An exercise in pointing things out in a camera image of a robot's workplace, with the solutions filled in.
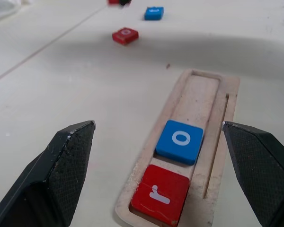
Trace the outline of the red letter o block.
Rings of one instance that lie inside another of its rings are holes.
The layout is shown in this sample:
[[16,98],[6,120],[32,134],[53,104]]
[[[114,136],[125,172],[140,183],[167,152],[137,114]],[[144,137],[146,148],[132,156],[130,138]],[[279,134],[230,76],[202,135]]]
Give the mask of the red letter o block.
[[138,31],[127,27],[121,28],[120,30],[112,33],[112,39],[121,45],[128,45],[138,38]]

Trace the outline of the blue letter t block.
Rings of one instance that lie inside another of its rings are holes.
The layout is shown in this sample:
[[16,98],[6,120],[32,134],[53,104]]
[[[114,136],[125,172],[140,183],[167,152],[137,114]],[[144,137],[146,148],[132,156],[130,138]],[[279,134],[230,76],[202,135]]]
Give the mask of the blue letter t block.
[[161,20],[163,15],[163,7],[148,7],[144,13],[144,20]]

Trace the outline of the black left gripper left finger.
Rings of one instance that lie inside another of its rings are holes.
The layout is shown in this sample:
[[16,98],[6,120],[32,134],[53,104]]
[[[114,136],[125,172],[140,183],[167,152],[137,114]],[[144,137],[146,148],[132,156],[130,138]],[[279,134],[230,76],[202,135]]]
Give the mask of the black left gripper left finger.
[[85,182],[96,125],[58,131],[0,202],[0,227],[69,227]]

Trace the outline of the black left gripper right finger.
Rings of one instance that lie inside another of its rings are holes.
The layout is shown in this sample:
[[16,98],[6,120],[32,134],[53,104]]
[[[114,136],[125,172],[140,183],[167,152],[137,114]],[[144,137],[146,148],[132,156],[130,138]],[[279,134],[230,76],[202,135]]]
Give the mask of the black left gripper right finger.
[[224,121],[237,181],[262,227],[284,227],[284,146],[271,133]]

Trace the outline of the red letter r block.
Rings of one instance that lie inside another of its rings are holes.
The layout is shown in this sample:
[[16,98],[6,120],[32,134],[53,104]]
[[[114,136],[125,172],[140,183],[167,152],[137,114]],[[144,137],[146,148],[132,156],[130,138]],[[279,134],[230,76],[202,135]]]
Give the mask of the red letter r block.
[[131,199],[131,206],[170,227],[177,227],[189,186],[189,178],[149,165]]

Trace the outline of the blue letter o block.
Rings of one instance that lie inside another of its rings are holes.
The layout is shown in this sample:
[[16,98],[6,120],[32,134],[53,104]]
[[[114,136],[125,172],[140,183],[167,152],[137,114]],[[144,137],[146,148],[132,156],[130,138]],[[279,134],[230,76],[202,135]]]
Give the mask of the blue letter o block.
[[186,165],[194,165],[203,133],[202,128],[168,120],[156,145],[156,153]]

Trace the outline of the clear acrylic block tray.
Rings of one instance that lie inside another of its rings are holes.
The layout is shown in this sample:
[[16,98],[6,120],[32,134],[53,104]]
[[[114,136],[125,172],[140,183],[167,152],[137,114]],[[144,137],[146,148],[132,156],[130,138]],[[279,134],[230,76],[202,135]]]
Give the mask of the clear acrylic block tray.
[[[179,77],[118,198],[115,212],[121,220],[132,227],[170,227],[131,206],[145,170],[149,165],[156,165],[190,180],[177,227],[212,226],[228,150],[221,127],[224,121],[233,119],[239,84],[238,78],[198,70],[186,70]],[[168,120],[204,130],[194,165],[156,153],[156,145]]]

